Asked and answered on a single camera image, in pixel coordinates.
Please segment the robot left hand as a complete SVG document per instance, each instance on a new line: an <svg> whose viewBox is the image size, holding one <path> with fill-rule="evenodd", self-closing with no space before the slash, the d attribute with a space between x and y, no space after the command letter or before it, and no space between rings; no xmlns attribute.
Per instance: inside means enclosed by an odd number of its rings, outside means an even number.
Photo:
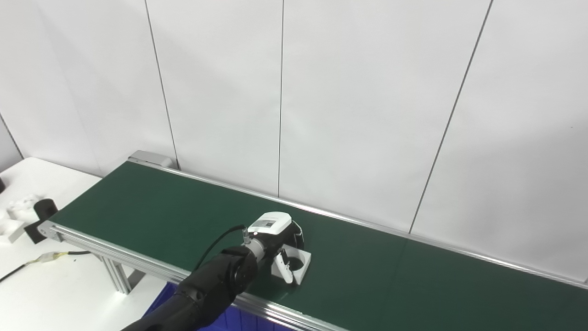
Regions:
<svg viewBox="0 0 588 331"><path fill-rule="evenodd" d="M265 212L243 231L243 245L254 254L260 264L270 260L277 266L279 276L288 285L300 285L288 261L287 248L303 250L303 230L287 212Z"/></svg>

